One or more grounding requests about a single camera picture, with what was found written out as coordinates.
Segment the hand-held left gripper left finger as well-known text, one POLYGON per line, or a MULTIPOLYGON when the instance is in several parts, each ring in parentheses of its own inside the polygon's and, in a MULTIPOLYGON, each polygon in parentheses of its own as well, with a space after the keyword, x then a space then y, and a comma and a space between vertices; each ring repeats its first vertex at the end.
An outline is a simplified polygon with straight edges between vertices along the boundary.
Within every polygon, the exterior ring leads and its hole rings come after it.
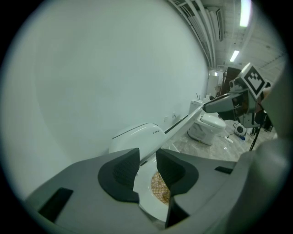
POLYGON ((134 148, 73 163, 34 190, 25 204, 50 233, 157 233, 134 191, 139 160, 134 148))

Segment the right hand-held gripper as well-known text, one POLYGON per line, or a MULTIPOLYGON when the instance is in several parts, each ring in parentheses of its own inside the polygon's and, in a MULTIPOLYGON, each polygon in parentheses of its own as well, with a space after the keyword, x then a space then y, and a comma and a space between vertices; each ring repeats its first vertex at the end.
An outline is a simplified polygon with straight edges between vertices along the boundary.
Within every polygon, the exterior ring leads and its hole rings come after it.
POLYGON ((252 63, 248 63, 232 80, 232 93, 205 103, 203 110, 207 113, 218 112, 222 120, 239 121, 245 128, 258 127, 255 114, 261 109, 260 101, 265 86, 266 81, 259 71, 252 63))

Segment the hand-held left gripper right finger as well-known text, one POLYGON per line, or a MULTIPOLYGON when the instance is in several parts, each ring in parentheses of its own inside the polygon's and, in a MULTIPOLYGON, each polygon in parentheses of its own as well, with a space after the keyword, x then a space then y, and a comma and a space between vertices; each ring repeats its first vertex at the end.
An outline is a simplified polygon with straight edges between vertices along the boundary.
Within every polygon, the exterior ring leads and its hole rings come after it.
POLYGON ((192 215, 229 178, 236 162, 207 159, 168 149, 156 152, 157 169, 170 191, 165 227, 192 215))

